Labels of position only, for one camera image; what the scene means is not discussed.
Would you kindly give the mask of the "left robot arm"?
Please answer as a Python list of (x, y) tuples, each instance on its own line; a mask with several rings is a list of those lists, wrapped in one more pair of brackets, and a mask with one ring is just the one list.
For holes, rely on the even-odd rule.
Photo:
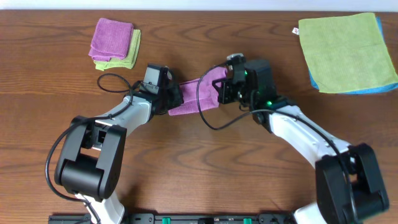
[(147, 66), (143, 80), (128, 84), (124, 94), (120, 104), (102, 115), (73, 118), (55, 141), (63, 146), (54, 181), (67, 191), (65, 199), (84, 204), (92, 223), (129, 223), (116, 193), (126, 139), (155, 115), (183, 103), (174, 73), (155, 64)]

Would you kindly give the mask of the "purple microfiber cloth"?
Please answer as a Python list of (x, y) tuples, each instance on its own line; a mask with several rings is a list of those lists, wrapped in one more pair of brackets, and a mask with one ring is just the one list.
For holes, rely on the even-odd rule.
[[(212, 86), (212, 81), (226, 78), (227, 69), (216, 67), (210, 70), (202, 79), (199, 86), (199, 103), (202, 111), (219, 107), (217, 90)], [(199, 78), (180, 84), (184, 103), (179, 107), (169, 110), (170, 116), (198, 113), (197, 85)]]

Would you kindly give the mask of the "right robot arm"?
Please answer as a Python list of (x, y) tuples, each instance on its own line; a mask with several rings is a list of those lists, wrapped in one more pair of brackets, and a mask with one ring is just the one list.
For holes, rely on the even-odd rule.
[(388, 211), (389, 199), (374, 150), (328, 133), (277, 93), (267, 60), (233, 55), (230, 78), (213, 81), (222, 104), (241, 103), (247, 115), (289, 143), (315, 169), (316, 202), (297, 209), (294, 223), (362, 223)]

